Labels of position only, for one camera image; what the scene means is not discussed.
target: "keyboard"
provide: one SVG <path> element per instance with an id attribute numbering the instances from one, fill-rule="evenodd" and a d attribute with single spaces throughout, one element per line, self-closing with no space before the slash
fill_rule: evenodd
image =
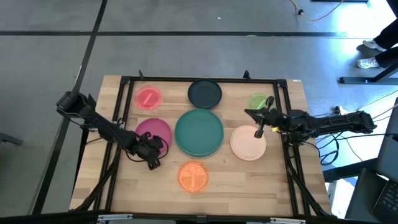
<path id="1" fill-rule="evenodd" d="M 398 223 L 398 184 L 391 180 L 387 182 L 373 214 L 384 223 Z"/>

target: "wooden tabletop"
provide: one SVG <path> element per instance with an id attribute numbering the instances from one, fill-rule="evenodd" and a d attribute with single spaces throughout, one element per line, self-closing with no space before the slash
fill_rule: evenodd
<path id="1" fill-rule="evenodd" d="M 96 111 L 109 120 L 113 115 L 120 79 L 120 76 L 104 76 L 99 93 Z M 134 82 L 132 97 L 143 86 L 154 85 L 162 92 L 163 103 L 154 110 L 141 110 L 131 103 L 126 129 L 135 130 L 136 126 L 145 119 L 160 118 L 174 131 L 178 118 L 186 111 L 194 109 L 187 97 L 190 84 L 190 82 Z M 241 160 L 233 154 L 229 146 L 229 138 L 234 129 L 242 125 L 257 127 L 243 110 L 248 107 L 250 96 L 254 93 L 274 95 L 272 85 L 219 84 L 223 90 L 223 97 L 211 111 L 223 123 L 224 141 L 217 153 L 199 160 L 209 172 L 206 188 L 199 194 L 190 194 L 179 186 L 178 169 L 193 159 L 183 154 L 175 141 L 170 146 L 169 154 L 161 160 L 162 165 L 155 170 L 149 170 L 146 163 L 128 160 L 125 153 L 122 153 L 112 212 L 292 216 L 280 135 L 273 133 L 269 127 L 264 128 L 267 148 L 265 154 L 256 161 Z M 292 108 L 307 111 L 302 82 L 288 80 L 288 88 Z M 119 117 L 123 112 L 125 95 Z M 285 110 L 282 91 L 280 97 L 282 109 Z M 90 133 L 88 141 L 98 137 L 98 133 Z M 98 183 L 105 146 L 104 140 L 86 146 L 70 208 L 79 206 Z M 300 147 L 300 155 L 309 191 L 323 209 L 330 213 L 317 150 L 304 145 Z M 107 191 L 108 186 L 104 188 L 101 208 L 104 208 Z M 301 194 L 297 186 L 296 195 L 299 211 L 303 213 Z"/>

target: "gray floor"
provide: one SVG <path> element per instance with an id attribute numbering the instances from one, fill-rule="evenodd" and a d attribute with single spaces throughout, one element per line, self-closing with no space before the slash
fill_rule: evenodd
<path id="1" fill-rule="evenodd" d="M 309 17 L 336 5 L 297 2 Z M 0 30 L 91 30 L 100 4 L 0 0 Z M 344 3 L 311 23 L 296 17 L 288 0 L 112 0 L 100 30 L 345 32 L 347 38 L 98 37 L 81 92 L 96 98 L 103 75 L 137 75 L 139 69 L 147 76 L 182 77 L 241 77 L 249 70 L 255 78 L 303 80 L 313 114 L 336 105 L 356 110 L 397 89 L 337 82 L 381 71 L 360 70 L 355 60 L 377 54 L 361 46 L 362 38 L 377 35 L 391 15 L 374 1 Z M 55 103 L 73 86 L 87 43 L 88 37 L 0 37 L 0 132 L 24 139 L 19 147 L 0 144 L 0 216 L 29 213 L 61 120 Z M 68 208 L 80 133 L 70 125 L 44 212 Z M 351 145 L 358 151 L 359 144 Z M 342 152 L 339 166 L 355 161 Z"/>

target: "teal plate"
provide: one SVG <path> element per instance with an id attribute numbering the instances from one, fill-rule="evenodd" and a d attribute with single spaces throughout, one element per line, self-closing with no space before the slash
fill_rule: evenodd
<path id="1" fill-rule="evenodd" d="M 183 153 L 193 158 L 214 154 L 223 143 L 224 128 L 217 115 L 204 109 L 183 114 L 175 125 L 175 142 Z"/>

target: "person's foot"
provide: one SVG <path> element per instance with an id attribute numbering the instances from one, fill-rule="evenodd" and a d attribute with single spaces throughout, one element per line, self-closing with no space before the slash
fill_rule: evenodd
<path id="1" fill-rule="evenodd" d="M 367 68 L 376 68 L 380 66 L 374 57 L 359 59 L 356 61 L 356 64 L 359 68 L 367 69 Z"/>
<path id="2" fill-rule="evenodd" d="M 363 45 L 365 45 L 365 47 L 367 47 L 367 48 L 376 49 L 376 50 L 379 50 L 381 52 L 385 52 L 386 51 L 386 49 L 380 47 L 380 45 L 378 45 L 376 43 L 376 41 L 374 41 L 374 40 L 364 40 L 363 41 Z"/>

